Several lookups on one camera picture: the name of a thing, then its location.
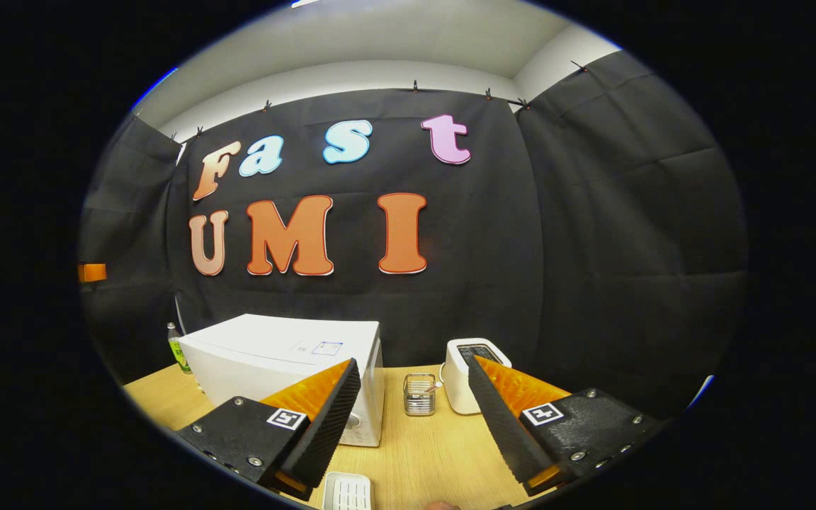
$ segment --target white microwave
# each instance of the white microwave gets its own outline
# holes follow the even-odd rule
[[[214,406],[231,397],[262,400],[347,359],[361,390],[341,445],[379,446],[383,427],[383,351],[379,322],[286,319],[245,314],[178,340]]]

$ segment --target plastic bottle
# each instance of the plastic bottle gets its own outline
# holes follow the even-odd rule
[[[188,367],[188,361],[184,358],[184,353],[181,352],[181,345],[179,344],[179,339],[181,335],[179,335],[178,330],[175,329],[175,323],[169,322],[169,345],[172,347],[172,354],[175,355],[175,361],[178,361],[178,366],[181,367],[181,371],[185,374],[191,374],[191,367]]]

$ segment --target white wall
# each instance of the white wall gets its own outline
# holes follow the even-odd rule
[[[556,81],[577,71],[579,68],[570,62],[572,60],[586,65],[587,62],[593,62],[620,49],[596,33],[573,23],[547,42],[515,74],[513,81],[521,93],[519,97],[530,101],[556,84]]]
[[[272,106],[307,97],[342,91],[411,88],[417,80],[420,89],[467,91],[484,94],[489,87],[496,97],[515,100],[523,97],[515,83],[505,77],[453,65],[430,62],[372,60],[336,62],[281,72],[239,85],[218,94],[159,127],[162,133],[181,142],[197,133],[198,126],[208,129],[245,113],[262,110],[269,100]]]

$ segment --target light blue letter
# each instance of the light blue letter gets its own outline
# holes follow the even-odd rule
[[[247,149],[247,154],[250,155],[241,161],[239,174],[242,177],[250,177],[256,172],[269,174],[270,171],[276,170],[279,164],[282,164],[282,158],[279,157],[279,152],[282,152],[282,142],[282,137],[278,135],[268,136],[254,142],[250,149]]]
[[[331,147],[323,149],[323,159],[328,164],[350,164],[356,162],[370,149],[367,136],[373,127],[367,120],[345,120],[327,130],[327,143]]]

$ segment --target black fabric backdrop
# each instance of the black fabric backdrop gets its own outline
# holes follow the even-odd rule
[[[123,123],[96,170],[81,213],[78,259],[107,280],[81,284],[91,338],[127,383],[174,362],[166,259],[166,200],[181,145],[137,117]]]
[[[242,313],[376,319],[389,366],[443,361],[450,339],[482,336],[513,364],[569,391],[601,387],[663,419],[681,411],[732,338],[747,241],[725,156],[699,117],[625,52],[559,81],[514,118],[503,100],[454,91],[320,96],[241,116],[179,145],[132,119],[91,185],[81,258],[109,280],[82,288],[91,333],[123,382],[173,362],[165,323],[185,332]],[[463,165],[444,164],[421,122],[467,126]],[[327,129],[369,120],[370,149],[327,164]],[[247,148],[280,135],[282,164],[242,177]],[[202,159],[231,142],[217,190],[199,201]],[[386,193],[427,199],[425,271],[389,275]],[[298,201],[327,195],[334,273],[247,273],[246,207],[272,200],[285,223]],[[188,220],[227,210],[215,277],[191,258]],[[204,229],[213,257],[213,229]]]
[[[467,126],[457,146],[472,152],[462,165],[431,151],[421,122],[450,114]],[[369,120],[370,149],[352,164],[327,164],[327,129],[342,120]],[[269,174],[239,175],[247,148],[265,136],[285,140],[282,164]],[[241,142],[217,190],[192,200],[205,155]],[[378,268],[385,255],[388,193],[427,199],[418,219],[427,259],[418,274]],[[305,277],[289,268],[269,276],[247,272],[251,220],[246,208],[272,200],[288,223],[298,201],[327,195],[327,254],[334,272]],[[226,261],[215,277],[191,258],[188,220],[227,210]],[[213,255],[213,226],[204,230]],[[443,362],[450,339],[482,336],[521,367],[530,367],[540,326],[543,282],[540,213],[524,142],[506,101],[454,91],[369,90],[320,96],[259,110],[187,141],[169,197],[169,264],[187,332],[242,313],[304,319],[381,322],[389,366]]]
[[[696,113],[626,52],[516,113],[537,180],[544,303],[532,375],[656,417],[713,374],[744,299],[734,175]]]

